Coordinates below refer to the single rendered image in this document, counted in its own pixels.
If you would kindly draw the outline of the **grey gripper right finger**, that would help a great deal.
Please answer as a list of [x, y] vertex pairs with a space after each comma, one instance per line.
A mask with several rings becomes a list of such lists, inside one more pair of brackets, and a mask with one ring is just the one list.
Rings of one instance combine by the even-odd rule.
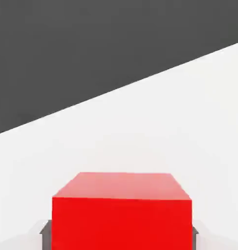
[[192, 250], [214, 250], [213, 237], [208, 229], [199, 226], [193, 226], [192, 239]]

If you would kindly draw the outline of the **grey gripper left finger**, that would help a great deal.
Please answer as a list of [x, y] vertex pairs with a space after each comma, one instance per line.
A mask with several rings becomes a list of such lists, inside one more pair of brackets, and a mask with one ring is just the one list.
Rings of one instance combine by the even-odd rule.
[[22, 250], [51, 250], [51, 220], [40, 220], [25, 235]]

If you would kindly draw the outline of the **small red cube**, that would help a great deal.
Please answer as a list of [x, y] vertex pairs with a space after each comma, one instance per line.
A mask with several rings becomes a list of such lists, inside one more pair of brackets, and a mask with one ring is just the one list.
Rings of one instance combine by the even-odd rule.
[[81, 172], [52, 198], [52, 250], [192, 250], [192, 228], [168, 173]]

